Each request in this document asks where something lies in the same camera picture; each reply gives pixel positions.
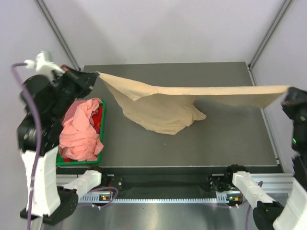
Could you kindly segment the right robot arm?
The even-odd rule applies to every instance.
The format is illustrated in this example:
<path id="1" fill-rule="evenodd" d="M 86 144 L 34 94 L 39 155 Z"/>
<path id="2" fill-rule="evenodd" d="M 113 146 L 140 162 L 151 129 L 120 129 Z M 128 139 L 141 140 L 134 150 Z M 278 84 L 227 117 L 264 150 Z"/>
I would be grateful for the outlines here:
<path id="1" fill-rule="evenodd" d="M 307 228 L 307 93 L 290 87 L 281 103 L 292 121 L 292 149 L 294 173 L 270 176 L 277 188 L 285 188 L 288 199 L 280 204 L 267 194 L 244 166 L 231 165 L 224 173 L 228 189 L 238 189 L 251 206 L 254 223 L 259 230 L 305 230 Z"/>

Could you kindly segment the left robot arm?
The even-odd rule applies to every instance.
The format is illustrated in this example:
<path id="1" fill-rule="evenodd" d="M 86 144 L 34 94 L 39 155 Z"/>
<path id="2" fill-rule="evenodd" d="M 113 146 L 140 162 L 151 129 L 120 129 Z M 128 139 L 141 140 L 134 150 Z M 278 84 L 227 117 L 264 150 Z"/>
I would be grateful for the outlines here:
<path id="1" fill-rule="evenodd" d="M 72 103 L 87 96 L 93 89 L 97 74 L 56 65 L 47 51 L 21 66 L 35 69 L 35 75 L 22 80 L 17 64 L 12 73 L 22 88 L 20 98 L 26 116 L 17 128 L 18 148 L 24 163 L 28 202 L 21 218 L 31 222 L 41 218 L 43 223 L 56 225 L 74 213 L 82 196 L 93 188 L 104 190 L 109 179 L 97 167 L 65 186 L 57 186 L 56 158 L 62 120 Z"/>

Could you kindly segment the beige t shirt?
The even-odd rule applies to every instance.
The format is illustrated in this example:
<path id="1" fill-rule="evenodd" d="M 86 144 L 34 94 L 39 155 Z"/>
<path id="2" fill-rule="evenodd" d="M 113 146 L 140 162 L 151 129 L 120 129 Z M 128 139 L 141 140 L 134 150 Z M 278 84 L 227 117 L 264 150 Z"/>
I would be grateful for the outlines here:
<path id="1" fill-rule="evenodd" d="M 236 87 L 161 87 L 99 74 L 126 118 L 149 131 L 175 135 L 206 114 L 194 102 L 201 96 L 230 106 L 265 108 L 289 89 L 287 85 Z"/>

